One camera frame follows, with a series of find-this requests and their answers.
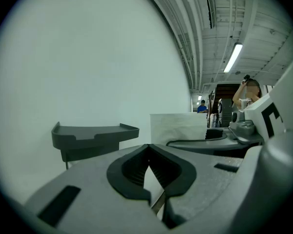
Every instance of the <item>black stripe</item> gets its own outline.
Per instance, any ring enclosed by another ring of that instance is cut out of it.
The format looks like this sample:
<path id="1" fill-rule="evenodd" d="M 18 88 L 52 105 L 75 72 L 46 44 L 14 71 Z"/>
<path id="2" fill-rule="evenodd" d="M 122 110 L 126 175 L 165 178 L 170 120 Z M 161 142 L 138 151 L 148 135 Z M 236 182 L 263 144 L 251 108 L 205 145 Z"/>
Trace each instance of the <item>black stripe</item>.
<path id="1" fill-rule="evenodd" d="M 210 25 L 210 28 L 212 29 L 213 28 L 213 25 L 212 25 L 212 18 L 211 18 L 211 12 L 210 12 L 210 6 L 209 6 L 209 0 L 207 0 L 207 7 L 209 9 L 209 25 Z"/>
<path id="2" fill-rule="evenodd" d="M 65 214 L 71 203 L 74 201 L 80 188 L 66 186 L 38 215 L 42 221 L 51 226 L 56 226 Z"/>
<path id="3" fill-rule="evenodd" d="M 214 140 L 221 140 L 227 138 L 227 134 L 222 134 L 221 137 L 219 138 L 212 138 L 213 136 L 209 135 L 206 133 L 205 139 L 178 139 L 178 140 L 171 140 L 167 142 L 166 146 L 170 146 L 171 143 L 176 143 L 176 142 L 203 142 L 203 141 L 214 141 Z"/>
<path id="4" fill-rule="evenodd" d="M 265 108 L 265 110 L 262 112 L 262 116 L 264 118 L 265 121 L 265 125 L 267 128 L 267 132 L 268 132 L 268 136 L 269 138 L 274 136 L 274 131 L 272 128 L 272 122 L 270 121 L 270 115 L 274 114 L 274 117 L 277 119 L 278 117 L 280 117 L 281 122 L 283 122 L 277 108 L 275 107 L 274 103 L 270 104 L 267 108 Z"/>
<path id="5" fill-rule="evenodd" d="M 236 173 L 239 170 L 239 167 L 237 166 L 225 165 L 221 163 L 217 163 L 214 167 L 232 173 Z"/>

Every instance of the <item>gray machine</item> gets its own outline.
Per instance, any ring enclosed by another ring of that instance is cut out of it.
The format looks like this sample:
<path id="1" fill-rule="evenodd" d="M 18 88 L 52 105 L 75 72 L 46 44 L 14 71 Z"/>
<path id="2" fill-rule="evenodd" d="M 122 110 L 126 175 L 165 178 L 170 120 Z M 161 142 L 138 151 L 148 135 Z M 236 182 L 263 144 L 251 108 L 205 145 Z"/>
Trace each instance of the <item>gray machine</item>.
<path id="1" fill-rule="evenodd" d="M 148 166 L 167 195 L 162 221 L 143 189 Z M 287 132 L 244 159 L 147 144 L 93 157 L 15 209 L 40 233 L 242 233 L 256 231 L 292 189 L 293 132 Z"/>
<path id="2" fill-rule="evenodd" d="M 204 140 L 104 151 L 48 182 L 24 207 L 11 204 L 39 233 L 240 234 L 275 225 L 291 214 L 285 206 L 293 205 L 287 201 L 293 198 L 293 111 L 289 115 L 284 107 L 285 100 L 292 101 L 280 98 L 292 82 L 293 68 L 271 95 L 233 113 L 229 128 L 209 129 Z M 115 133 L 116 142 L 138 133 L 120 127 L 92 131 L 104 145 Z M 81 138 L 76 144 L 84 149 L 97 140 Z M 165 190 L 162 220 L 143 188 L 148 167 Z"/>
<path id="3" fill-rule="evenodd" d="M 248 148 L 263 142 L 253 122 L 245 120 L 243 111 L 237 111 L 232 114 L 229 128 L 207 129 L 206 139 L 174 140 L 167 146 L 200 154 L 243 157 Z"/>

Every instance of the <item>ceiling pipe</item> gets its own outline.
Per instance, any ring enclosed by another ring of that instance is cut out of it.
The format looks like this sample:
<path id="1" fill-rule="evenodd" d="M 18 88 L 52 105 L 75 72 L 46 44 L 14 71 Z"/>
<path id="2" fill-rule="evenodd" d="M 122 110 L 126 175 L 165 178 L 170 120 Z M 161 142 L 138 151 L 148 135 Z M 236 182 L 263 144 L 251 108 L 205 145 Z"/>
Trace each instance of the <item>ceiling pipe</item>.
<path id="1" fill-rule="evenodd" d="M 221 62 L 220 62 L 220 65 L 219 65 L 219 68 L 218 68 L 218 71 L 217 71 L 217 74 L 215 76 L 214 81 L 216 81 L 216 78 L 218 76 L 218 73 L 220 71 L 221 65 L 223 64 L 224 57 L 225 57 L 225 54 L 226 54 L 226 50 L 227 50 L 227 46 L 228 46 L 228 42 L 229 42 L 229 38 L 230 38 L 231 21 L 232 21 L 232 0 L 230 0 L 229 27 L 228 27 L 228 35 L 227 35 L 226 47 L 225 47 L 225 50 L 224 50 L 224 53 L 223 53 L 223 57 L 221 58 Z"/>
<path id="2" fill-rule="evenodd" d="M 169 12 L 171 13 L 171 15 L 173 16 L 174 20 L 176 21 L 176 25 L 177 25 L 177 28 L 179 29 L 180 33 L 181 33 L 181 40 L 183 41 L 182 43 L 185 45 L 185 49 L 186 49 L 186 52 L 187 52 L 187 55 L 188 55 L 188 58 L 186 55 L 183 55 L 184 56 L 184 59 L 185 61 L 188 63 L 188 66 L 189 66 L 189 63 L 191 62 L 191 57 L 190 57 L 190 51 L 189 51 L 189 48 L 188 48 L 188 41 L 186 41 L 186 36 L 185 36 L 185 33 L 184 33 L 184 30 L 182 28 L 182 25 L 180 23 L 180 20 L 173 8 L 173 6 L 170 4 L 169 0 L 163 0 L 165 5 L 167 6 Z M 191 75 L 191 88 L 193 88 L 193 78 L 192 78 L 192 71 L 191 71 L 191 68 L 189 66 L 189 70 L 190 70 L 190 75 Z"/>
<path id="3" fill-rule="evenodd" d="M 280 73 L 275 73 L 275 72 L 269 72 L 269 71 L 264 71 L 264 70 L 255 70 L 255 69 L 249 69 L 249 68 L 240 68 L 239 71 L 253 71 L 253 72 L 263 72 L 263 73 L 269 73 L 269 74 L 274 74 L 274 75 L 279 75 L 282 76 Z"/>
<path id="4" fill-rule="evenodd" d="M 191 23 L 189 20 L 189 16 L 187 14 L 187 10 L 185 8 L 185 5 L 183 4 L 182 0 L 175 0 L 180 11 L 181 14 L 183 16 L 183 19 L 185 21 L 186 24 L 186 28 L 187 28 L 187 32 L 189 35 L 189 40 L 190 40 L 190 45 L 191 45 L 191 50 L 192 50 L 192 55 L 193 55 L 193 62 L 194 62 L 194 87 L 195 89 L 197 89 L 197 60 L 196 60 L 196 50 L 195 50 L 195 43 L 194 43 L 194 35 L 193 35 L 193 31 L 191 28 Z"/>
<path id="5" fill-rule="evenodd" d="M 218 51 L 218 24 L 217 24 L 217 19 L 216 19 L 215 24 L 216 24 L 216 39 L 215 39 L 215 54 L 214 54 L 213 70 L 215 69 L 215 66 L 216 66 L 216 59 L 217 59 L 216 56 L 217 56 L 217 51 Z M 213 78 L 213 75 L 211 74 L 209 82 L 211 82 L 212 78 Z"/>
<path id="6" fill-rule="evenodd" d="M 198 15 L 199 15 L 201 29 L 203 29 L 204 28 L 204 23 L 203 23 L 202 10 L 200 8 L 199 0 L 194 0 L 194 1 L 195 1 L 195 5 L 196 5 Z"/>
<path id="7" fill-rule="evenodd" d="M 191 69 L 190 69 L 190 67 L 189 67 L 189 63 L 188 63 L 188 61 L 187 61 L 187 57 L 186 57 L 185 51 L 184 51 L 184 49 L 183 49 L 183 47 L 182 47 L 182 44 L 181 44 L 181 42 L 180 42 L 180 39 L 179 39 L 178 34 L 177 34 L 177 32 L 176 32 L 176 29 L 174 28 L 173 23 L 172 23 L 171 20 L 169 19 L 169 16 L 167 15 L 167 13 L 165 12 L 165 10 L 163 9 L 161 3 L 159 3 L 158 0 L 154 0 L 154 1 L 155 1 L 155 3 L 157 4 L 157 6 L 160 8 L 160 10 L 162 11 L 162 13 L 163 13 L 163 15 L 165 16 L 167 22 L 169 23 L 169 25 L 170 25 L 170 27 L 171 27 L 171 29 L 172 29 L 174 35 L 176 36 L 176 40 L 177 40 L 177 43 L 178 43 L 178 47 L 179 47 L 179 49 L 181 50 L 181 53 L 182 53 L 182 55 L 185 57 L 185 60 L 186 60 L 185 63 L 186 63 L 186 67 L 187 67 L 188 73 L 189 73 L 189 75 L 190 75 L 191 88 L 193 88 L 193 78 L 192 78 Z"/>
<path id="8" fill-rule="evenodd" d="M 235 63 L 233 64 L 232 68 L 235 68 L 238 65 L 238 63 L 239 63 L 239 61 L 245 51 L 245 47 L 247 46 L 248 41 L 251 37 L 251 31 L 252 31 L 252 28 L 253 28 L 253 25 L 255 22 L 257 6 L 258 6 L 258 0 L 246 0 L 245 1 L 243 24 L 242 24 L 242 28 L 241 28 L 239 41 L 238 41 L 238 42 L 242 43 L 244 47 L 242 48 L 238 58 L 236 59 Z M 232 74 L 232 72 L 229 71 L 226 74 L 225 80 L 228 80 L 231 74 Z"/>
<path id="9" fill-rule="evenodd" d="M 198 44 L 199 44 L 199 68 L 200 68 L 200 80 L 199 80 L 199 87 L 198 89 L 201 90 L 201 82 L 202 82 L 202 74 L 203 74 L 203 39 L 202 39 L 202 29 L 201 29 L 201 22 L 199 18 L 199 13 L 196 9 L 195 6 L 195 0 L 187 0 L 193 17 L 194 17 L 194 23 L 195 23 L 195 28 L 196 28 L 196 35 L 198 39 Z"/>
<path id="10" fill-rule="evenodd" d="M 233 31 L 232 31 L 232 40 L 234 38 L 234 30 L 235 30 L 237 16 L 238 16 L 238 0 L 235 0 L 235 17 L 234 17 L 234 25 L 233 25 Z"/>

